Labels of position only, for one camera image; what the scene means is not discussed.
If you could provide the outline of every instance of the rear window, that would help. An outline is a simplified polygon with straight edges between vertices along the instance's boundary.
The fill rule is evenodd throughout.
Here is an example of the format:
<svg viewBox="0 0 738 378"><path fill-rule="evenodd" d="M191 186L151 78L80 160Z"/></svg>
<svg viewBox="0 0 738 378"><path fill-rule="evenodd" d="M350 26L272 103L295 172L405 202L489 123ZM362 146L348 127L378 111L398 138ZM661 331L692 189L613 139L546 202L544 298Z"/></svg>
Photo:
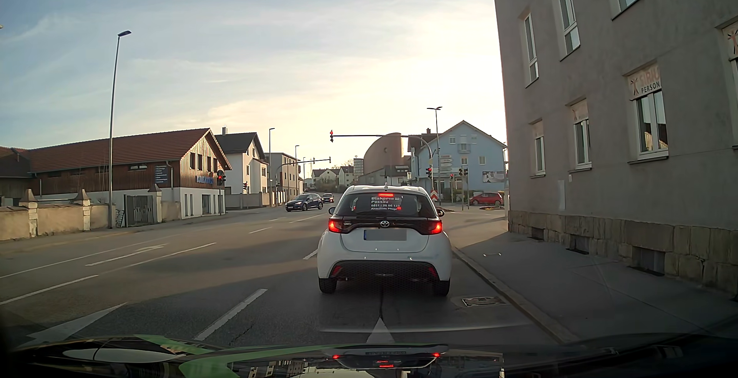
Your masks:
<svg viewBox="0 0 738 378"><path fill-rule="evenodd" d="M345 198L341 199L336 215L436 218L433 204L424 195L392 192L367 192L346 195Z"/></svg>

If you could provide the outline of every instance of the blue house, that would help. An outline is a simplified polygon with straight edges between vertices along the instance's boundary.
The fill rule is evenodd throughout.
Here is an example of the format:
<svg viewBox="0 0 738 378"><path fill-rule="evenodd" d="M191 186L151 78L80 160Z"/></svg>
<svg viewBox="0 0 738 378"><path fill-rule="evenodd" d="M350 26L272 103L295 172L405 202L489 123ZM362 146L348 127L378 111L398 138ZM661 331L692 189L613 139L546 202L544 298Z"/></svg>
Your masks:
<svg viewBox="0 0 738 378"><path fill-rule="evenodd" d="M427 175L430 147L434 150L433 177L438 180L440 193L446 193L444 200L448 199L451 185L455 189L462 189L459 168L468 170L468 189L472 192L497 192L505 189L504 150L507 146L503 142L464 120L438 135L438 140L440 150L435 134L429 130L425 134L409 138L407 148L412 156L412 185L422 186L429 193L432 190Z"/></svg>

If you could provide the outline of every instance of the asphalt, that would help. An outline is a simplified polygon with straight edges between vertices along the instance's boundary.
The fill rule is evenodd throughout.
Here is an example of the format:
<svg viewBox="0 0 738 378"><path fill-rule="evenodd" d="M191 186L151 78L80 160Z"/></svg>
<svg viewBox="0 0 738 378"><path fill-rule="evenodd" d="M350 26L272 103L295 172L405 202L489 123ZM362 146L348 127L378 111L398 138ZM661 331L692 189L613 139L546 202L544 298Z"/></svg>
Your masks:
<svg viewBox="0 0 738 378"><path fill-rule="evenodd" d="M484 224L499 217L447 213L444 229L474 243L488 238ZM504 298L466 307L462 298L499 295L457 259L446 298L428 285L391 281L340 283L323 295L312 254L327 218L327 209L259 209L85 241L14 244L11 253L0 244L6 338L13 346L132 334L228 346L555 344Z"/></svg>

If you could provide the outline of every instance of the stone wall base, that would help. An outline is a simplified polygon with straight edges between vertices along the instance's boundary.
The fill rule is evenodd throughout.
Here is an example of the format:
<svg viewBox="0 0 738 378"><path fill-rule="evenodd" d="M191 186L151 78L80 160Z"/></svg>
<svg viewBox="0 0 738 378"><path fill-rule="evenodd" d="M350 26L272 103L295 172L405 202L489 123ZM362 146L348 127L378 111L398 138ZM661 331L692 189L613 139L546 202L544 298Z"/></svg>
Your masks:
<svg viewBox="0 0 738 378"><path fill-rule="evenodd" d="M511 210L508 231L738 294L738 230Z"/></svg>

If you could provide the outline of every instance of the drain grate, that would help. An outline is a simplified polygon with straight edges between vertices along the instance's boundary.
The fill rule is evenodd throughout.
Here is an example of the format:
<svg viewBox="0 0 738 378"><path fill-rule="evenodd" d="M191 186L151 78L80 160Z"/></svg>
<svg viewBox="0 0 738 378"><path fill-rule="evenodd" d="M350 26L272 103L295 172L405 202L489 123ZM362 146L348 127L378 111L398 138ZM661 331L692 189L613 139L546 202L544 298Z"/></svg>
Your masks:
<svg viewBox="0 0 738 378"><path fill-rule="evenodd" d="M494 306L497 304L505 304L501 298L493 297L493 298L466 298L461 299L461 301L464 302L464 305L467 307L469 306Z"/></svg>

